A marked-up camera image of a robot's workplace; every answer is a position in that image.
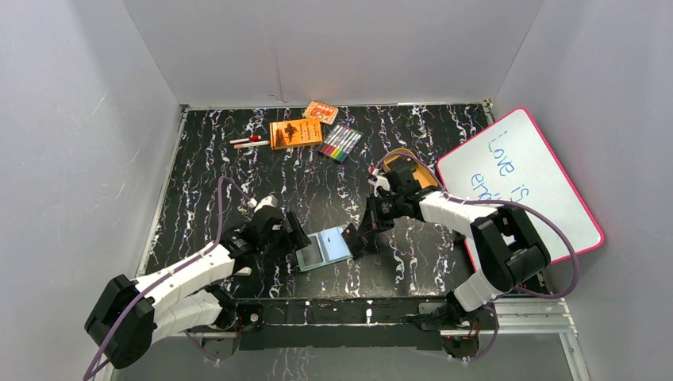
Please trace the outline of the black VIP credit card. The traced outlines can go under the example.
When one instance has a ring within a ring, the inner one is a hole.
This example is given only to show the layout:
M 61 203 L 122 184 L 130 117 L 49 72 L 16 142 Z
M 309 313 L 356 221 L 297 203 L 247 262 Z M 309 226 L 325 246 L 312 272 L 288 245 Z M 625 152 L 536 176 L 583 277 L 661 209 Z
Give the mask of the black VIP credit card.
M 301 259 L 302 266 L 305 268 L 321 264 L 323 258 L 319 243 L 312 238 L 309 245 L 298 251 L 298 258 Z

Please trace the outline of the green card holder wallet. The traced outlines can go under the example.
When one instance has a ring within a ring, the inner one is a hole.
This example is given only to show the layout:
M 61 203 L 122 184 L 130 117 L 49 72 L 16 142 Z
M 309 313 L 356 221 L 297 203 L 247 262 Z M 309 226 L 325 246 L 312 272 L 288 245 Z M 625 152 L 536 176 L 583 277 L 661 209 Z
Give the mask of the green card holder wallet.
M 344 225 L 340 225 L 330 229 L 322 230 L 320 232 L 309 234 L 308 238 L 310 239 L 310 241 L 312 240 L 312 238 L 314 238 L 319 243 L 323 262 L 321 264 L 305 268 L 302 266 L 301 259 L 298 258 L 298 251 L 299 251 L 298 250 L 296 252 L 296 257 L 300 272 L 311 271 L 316 268 L 325 267 L 330 264 L 351 259 L 353 255 L 349 251 L 347 245 L 344 242 L 344 239 L 341 236 L 344 228 L 345 228 Z

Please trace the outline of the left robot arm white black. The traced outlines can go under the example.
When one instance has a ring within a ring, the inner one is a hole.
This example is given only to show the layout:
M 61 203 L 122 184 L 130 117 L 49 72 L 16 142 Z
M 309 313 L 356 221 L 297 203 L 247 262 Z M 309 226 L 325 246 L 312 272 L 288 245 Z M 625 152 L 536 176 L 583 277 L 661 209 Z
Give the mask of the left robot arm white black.
M 284 257 L 310 244 L 293 212 L 261 206 L 245 224 L 220 227 L 214 242 L 170 267 L 135 279 L 112 278 L 84 329 L 116 369 L 175 333 L 199 326 L 231 329 L 240 322 L 238 303 L 219 282 L 249 275 L 252 256 Z

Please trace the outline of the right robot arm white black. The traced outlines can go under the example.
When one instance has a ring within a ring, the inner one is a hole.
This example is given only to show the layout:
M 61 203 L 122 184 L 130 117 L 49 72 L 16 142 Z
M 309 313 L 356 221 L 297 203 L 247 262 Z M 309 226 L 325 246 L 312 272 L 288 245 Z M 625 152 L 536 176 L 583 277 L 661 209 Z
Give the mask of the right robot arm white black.
M 519 206 L 497 208 L 460 201 L 437 185 L 422 186 L 409 159 L 397 157 L 387 171 L 372 169 L 374 187 L 367 196 L 358 226 L 342 236 L 358 256 L 375 235 L 394 228 L 408 217 L 442 225 L 474 242 L 479 269 L 447 296 L 448 321 L 466 329 L 479 316 L 478 308 L 506 294 L 551 263 L 528 214 Z

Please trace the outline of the small orange card box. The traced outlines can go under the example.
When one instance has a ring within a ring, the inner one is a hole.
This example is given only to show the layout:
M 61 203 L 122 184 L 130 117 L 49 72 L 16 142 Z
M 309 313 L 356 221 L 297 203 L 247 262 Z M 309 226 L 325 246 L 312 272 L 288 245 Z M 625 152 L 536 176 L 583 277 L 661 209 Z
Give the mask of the small orange card box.
M 305 118 L 317 119 L 320 123 L 332 125 L 337 118 L 339 109 L 323 102 L 312 101 L 303 111 Z

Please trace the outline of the white stapler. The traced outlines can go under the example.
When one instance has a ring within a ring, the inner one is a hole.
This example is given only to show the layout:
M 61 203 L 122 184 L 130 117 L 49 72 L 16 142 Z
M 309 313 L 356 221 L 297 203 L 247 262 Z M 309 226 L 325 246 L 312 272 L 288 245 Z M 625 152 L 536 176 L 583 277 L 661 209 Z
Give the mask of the white stapler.
M 243 267 L 239 271 L 233 273 L 234 276 L 250 276 L 252 269 L 250 267 Z

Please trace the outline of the tan oval tray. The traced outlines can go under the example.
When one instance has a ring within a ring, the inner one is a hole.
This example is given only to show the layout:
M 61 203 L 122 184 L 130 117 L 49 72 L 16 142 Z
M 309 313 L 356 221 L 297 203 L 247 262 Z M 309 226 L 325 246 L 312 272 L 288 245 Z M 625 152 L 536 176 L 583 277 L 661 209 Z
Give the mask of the tan oval tray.
M 414 165 L 415 171 L 413 172 L 413 177 L 420 183 L 422 188 L 435 186 L 438 187 L 440 184 L 435 179 L 434 173 L 425 168 L 423 165 L 417 163 L 415 160 L 410 159 L 410 157 L 417 159 L 417 155 L 414 154 L 407 148 L 396 148 L 386 154 L 383 159 L 383 170 L 388 172 L 391 169 L 391 163 L 397 158 L 402 158 Z

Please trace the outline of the coloured marker pen set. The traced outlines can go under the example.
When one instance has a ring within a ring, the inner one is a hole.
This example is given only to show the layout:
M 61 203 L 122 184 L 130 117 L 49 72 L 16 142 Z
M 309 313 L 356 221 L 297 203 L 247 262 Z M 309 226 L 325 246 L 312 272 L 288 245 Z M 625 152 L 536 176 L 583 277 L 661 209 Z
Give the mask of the coloured marker pen set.
M 362 136 L 363 133 L 356 129 L 337 125 L 318 146 L 317 151 L 337 163 L 343 163 Z

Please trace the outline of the white marker pen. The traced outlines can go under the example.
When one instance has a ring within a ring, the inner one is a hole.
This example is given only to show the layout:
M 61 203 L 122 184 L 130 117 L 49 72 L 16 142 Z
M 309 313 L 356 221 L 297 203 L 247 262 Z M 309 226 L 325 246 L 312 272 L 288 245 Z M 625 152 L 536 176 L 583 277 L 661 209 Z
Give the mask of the white marker pen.
M 259 140 L 259 141 L 250 141 L 246 143 L 241 143 L 241 144 L 235 144 L 233 147 L 235 149 L 244 149 L 244 148 L 254 148 L 254 147 L 260 147 L 260 146 L 267 146 L 270 144 L 269 140 Z

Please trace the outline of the orange book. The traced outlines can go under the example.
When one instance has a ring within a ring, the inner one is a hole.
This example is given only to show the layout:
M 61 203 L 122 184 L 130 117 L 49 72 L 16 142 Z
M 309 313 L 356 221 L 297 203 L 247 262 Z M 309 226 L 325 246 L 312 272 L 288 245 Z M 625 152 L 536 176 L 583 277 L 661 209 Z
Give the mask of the orange book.
M 270 133 L 274 150 L 319 145 L 324 140 L 322 125 L 316 118 L 275 121 L 270 125 Z

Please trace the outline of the red capped white marker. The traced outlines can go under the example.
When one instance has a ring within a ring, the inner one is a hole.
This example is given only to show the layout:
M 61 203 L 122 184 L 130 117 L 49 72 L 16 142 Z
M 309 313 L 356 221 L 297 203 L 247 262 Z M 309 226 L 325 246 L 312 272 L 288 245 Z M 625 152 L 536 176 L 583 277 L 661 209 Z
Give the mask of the red capped white marker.
M 245 143 L 252 143 L 252 142 L 257 142 L 261 140 L 260 135 L 253 135 L 250 137 L 245 137 L 241 139 L 236 139 L 236 140 L 231 140 L 229 143 L 230 144 L 245 144 Z

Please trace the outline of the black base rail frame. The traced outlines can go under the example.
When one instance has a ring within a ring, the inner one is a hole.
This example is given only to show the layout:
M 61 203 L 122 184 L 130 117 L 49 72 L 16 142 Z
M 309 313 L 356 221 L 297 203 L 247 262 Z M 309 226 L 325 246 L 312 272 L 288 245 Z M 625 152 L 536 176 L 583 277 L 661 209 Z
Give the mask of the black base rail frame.
M 241 299 L 224 328 L 202 325 L 190 333 L 206 342 L 231 339 L 239 351 L 273 348 L 407 347 L 472 357 L 495 327 L 489 310 L 455 319 L 444 297 Z

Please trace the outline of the white board pink frame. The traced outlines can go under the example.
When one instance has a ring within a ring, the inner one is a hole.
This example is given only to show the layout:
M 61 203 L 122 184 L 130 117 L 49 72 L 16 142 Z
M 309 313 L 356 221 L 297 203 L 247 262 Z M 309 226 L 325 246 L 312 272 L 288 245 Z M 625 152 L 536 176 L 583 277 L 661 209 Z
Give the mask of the white board pink frame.
M 525 108 L 517 108 L 441 157 L 436 169 L 459 198 L 519 202 L 543 214 L 576 253 L 599 248 L 602 228 Z

